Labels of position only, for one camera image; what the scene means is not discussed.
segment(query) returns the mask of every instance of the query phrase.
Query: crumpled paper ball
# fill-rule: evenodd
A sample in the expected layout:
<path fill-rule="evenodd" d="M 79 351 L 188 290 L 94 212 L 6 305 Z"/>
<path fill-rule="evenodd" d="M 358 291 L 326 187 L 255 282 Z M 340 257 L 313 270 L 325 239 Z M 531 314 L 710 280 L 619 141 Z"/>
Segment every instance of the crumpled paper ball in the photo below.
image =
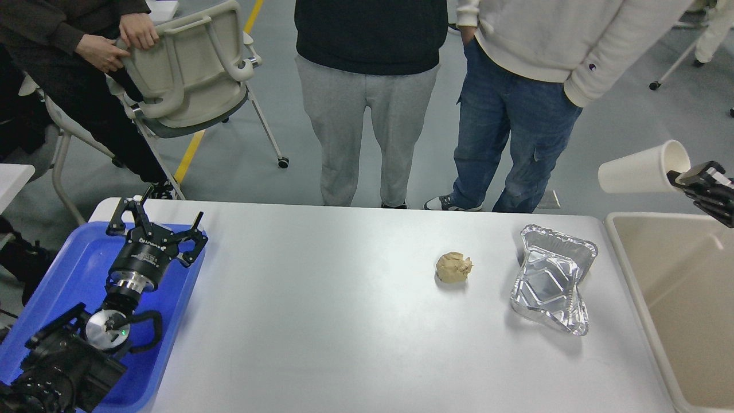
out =
<path fill-rule="evenodd" d="M 443 282 L 466 281 L 472 267 L 469 257 L 464 259 L 464 254 L 452 251 L 438 259 L 436 273 Z"/>

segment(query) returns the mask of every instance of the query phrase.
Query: blue jeans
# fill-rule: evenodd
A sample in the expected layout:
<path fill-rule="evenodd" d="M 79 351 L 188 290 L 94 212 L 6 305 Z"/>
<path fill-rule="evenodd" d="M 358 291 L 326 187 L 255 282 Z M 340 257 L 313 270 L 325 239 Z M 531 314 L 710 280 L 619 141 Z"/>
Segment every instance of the blue jeans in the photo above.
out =
<path fill-rule="evenodd" d="M 531 213 L 581 108 L 568 100 L 562 83 L 527 79 L 496 65 L 476 39 L 464 54 L 467 73 L 454 151 L 458 177 L 451 200 L 464 209 L 484 202 L 512 130 L 512 169 L 492 211 Z"/>

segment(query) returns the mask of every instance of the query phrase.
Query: robotic arm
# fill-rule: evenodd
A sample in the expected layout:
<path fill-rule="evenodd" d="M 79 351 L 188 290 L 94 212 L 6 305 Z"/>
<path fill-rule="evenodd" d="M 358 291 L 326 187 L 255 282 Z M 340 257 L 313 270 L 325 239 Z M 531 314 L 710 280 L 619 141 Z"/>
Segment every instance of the robotic arm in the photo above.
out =
<path fill-rule="evenodd" d="M 680 173 L 668 172 L 670 184 L 694 200 L 694 205 L 729 228 L 734 228 L 734 182 L 718 163 L 709 161 Z"/>
<path fill-rule="evenodd" d="M 161 314 L 135 314 L 142 294 L 158 289 L 174 259 L 190 266 L 208 239 L 198 229 L 202 212 L 190 229 L 178 233 L 151 223 L 143 209 L 147 197 L 121 200 L 107 227 L 108 235 L 126 241 L 109 269 L 100 307 L 90 314 L 79 303 L 28 340 L 31 352 L 21 363 L 22 374 L 9 386 L 0 382 L 0 413 L 72 413 L 76 408 L 91 412 L 127 370 L 120 362 L 123 356 L 158 344 Z M 130 230 L 122 221 L 127 211 L 134 218 Z M 182 252 L 180 244 L 187 240 L 194 241 L 194 248 Z M 153 339 L 133 346 L 128 339 L 131 324 L 149 319 Z"/>

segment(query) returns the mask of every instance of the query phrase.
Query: black sweatshirt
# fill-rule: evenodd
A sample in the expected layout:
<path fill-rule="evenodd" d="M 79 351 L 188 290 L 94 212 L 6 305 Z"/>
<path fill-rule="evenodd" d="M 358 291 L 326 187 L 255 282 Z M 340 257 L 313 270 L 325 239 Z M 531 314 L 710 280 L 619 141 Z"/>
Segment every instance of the black sweatshirt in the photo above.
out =
<path fill-rule="evenodd" d="M 141 12 L 150 12 L 145 0 L 0 0 L 0 43 L 72 54 L 84 34 Z"/>
<path fill-rule="evenodd" d="M 298 53 L 371 75 L 406 75 L 438 64 L 446 0 L 296 0 Z"/>

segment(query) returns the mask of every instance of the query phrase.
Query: grey sweatpants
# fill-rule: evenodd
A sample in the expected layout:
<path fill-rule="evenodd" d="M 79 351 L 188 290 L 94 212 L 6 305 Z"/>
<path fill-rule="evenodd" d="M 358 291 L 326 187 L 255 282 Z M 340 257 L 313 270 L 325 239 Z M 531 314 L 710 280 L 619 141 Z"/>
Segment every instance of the grey sweatpants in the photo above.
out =
<path fill-rule="evenodd" d="M 379 196 L 389 207 L 402 205 L 438 66 L 413 75 L 372 76 L 327 68 L 301 56 L 296 64 L 303 107 L 321 143 L 324 205 L 352 203 L 366 107 L 382 150 Z"/>

